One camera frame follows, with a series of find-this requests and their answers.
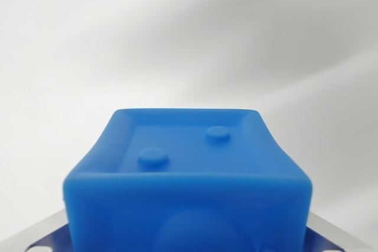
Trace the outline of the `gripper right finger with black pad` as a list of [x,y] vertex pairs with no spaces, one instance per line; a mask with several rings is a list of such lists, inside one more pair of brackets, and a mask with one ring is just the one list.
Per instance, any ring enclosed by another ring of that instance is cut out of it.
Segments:
[[377,248],[310,212],[304,251],[377,251]]

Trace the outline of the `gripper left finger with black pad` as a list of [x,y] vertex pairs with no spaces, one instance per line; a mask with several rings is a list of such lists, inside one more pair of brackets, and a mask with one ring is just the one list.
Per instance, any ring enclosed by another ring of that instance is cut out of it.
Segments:
[[42,239],[67,223],[66,210],[62,209],[15,235],[2,240],[1,251],[26,251],[32,243]]

